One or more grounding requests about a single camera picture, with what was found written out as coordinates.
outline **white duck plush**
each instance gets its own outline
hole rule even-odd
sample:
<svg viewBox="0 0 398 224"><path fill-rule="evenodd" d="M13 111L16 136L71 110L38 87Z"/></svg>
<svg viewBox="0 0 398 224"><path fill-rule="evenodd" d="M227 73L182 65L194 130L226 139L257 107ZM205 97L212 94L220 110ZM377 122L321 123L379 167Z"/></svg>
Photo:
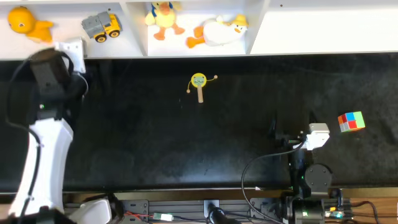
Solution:
<svg viewBox="0 0 398 224"><path fill-rule="evenodd" d="M205 21L203 26L193 30L194 37L188 37L187 45L194 48L198 44L219 46L240 39L248 29L246 18L238 14L231 23L224 22L221 16Z"/></svg>

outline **truck wheel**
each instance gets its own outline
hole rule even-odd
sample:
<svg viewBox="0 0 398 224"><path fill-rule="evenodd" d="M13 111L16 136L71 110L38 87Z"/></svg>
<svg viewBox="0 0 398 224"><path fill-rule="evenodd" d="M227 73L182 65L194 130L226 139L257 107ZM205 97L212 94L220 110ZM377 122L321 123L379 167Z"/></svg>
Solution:
<svg viewBox="0 0 398 224"><path fill-rule="evenodd" d="M119 37L119 34L120 34L120 31L118 31L118 30L114 30L114 31L109 33L109 35L111 37Z"/></svg>
<svg viewBox="0 0 398 224"><path fill-rule="evenodd" d="M104 34L102 35L98 35L95 37L95 41L97 41L98 43L103 43L106 40L106 36Z"/></svg>

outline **duck plush toy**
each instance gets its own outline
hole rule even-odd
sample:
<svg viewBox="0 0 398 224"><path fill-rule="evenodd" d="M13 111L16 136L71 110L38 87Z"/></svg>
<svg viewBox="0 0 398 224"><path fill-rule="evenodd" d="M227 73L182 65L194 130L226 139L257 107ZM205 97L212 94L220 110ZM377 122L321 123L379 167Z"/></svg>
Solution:
<svg viewBox="0 0 398 224"><path fill-rule="evenodd" d="M206 43L209 46L219 46L240 39L248 29L246 18L238 14L231 23L224 22L221 16L205 21L203 26L193 30L196 38L188 37L188 47L194 48L198 44Z"/></svg>
<svg viewBox="0 0 398 224"><path fill-rule="evenodd" d="M158 25L160 31L154 35L157 40L164 40L164 34L167 28L173 28L175 34L179 35L185 32L185 29L179 27L176 23L175 10L181 10L178 2L152 2L152 10L145 18L148 26Z"/></svg>
<svg viewBox="0 0 398 224"><path fill-rule="evenodd" d="M19 34L25 34L34 42L52 42L50 27L52 22L37 21L25 7L16 7L8 14L10 28Z"/></svg>

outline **toy head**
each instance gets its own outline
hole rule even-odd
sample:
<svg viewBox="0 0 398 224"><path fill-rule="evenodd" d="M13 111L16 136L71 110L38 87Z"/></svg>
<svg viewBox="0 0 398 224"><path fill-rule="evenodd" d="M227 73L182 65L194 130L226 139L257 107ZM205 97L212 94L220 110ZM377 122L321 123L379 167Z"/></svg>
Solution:
<svg viewBox="0 0 398 224"><path fill-rule="evenodd" d="M163 15L168 15L173 4L171 2L152 2L152 8L159 10Z"/></svg>
<svg viewBox="0 0 398 224"><path fill-rule="evenodd" d="M25 7L16 7L8 14L8 23L14 32L27 34L35 28L35 17Z"/></svg>
<svg viewBox="0 0 398 224"><path fill-rule="evenodd" d="M244 34L248 29L248 23L246 22L246 18L242 14L238 14L234 21L232 21L232 26L235 32L239 34Z"/></svg>
<svg viewBox="0 0 398 224"><path fill-rule="evenodd" d="M191 77L191 82L194 87L198 88L199 85L202 87L205 86L207 79L204 74L196 73Z"/></svg>

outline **blue square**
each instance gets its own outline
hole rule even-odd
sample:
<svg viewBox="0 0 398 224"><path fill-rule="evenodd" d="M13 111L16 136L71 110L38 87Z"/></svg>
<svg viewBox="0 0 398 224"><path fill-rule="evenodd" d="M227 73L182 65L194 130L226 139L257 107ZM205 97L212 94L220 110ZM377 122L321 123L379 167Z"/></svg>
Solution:
<svg viewBox="0 0 398 224"><path fill-rule="evenodd" d="M354 113L346 113L347 121L355 121Z"/></svg>

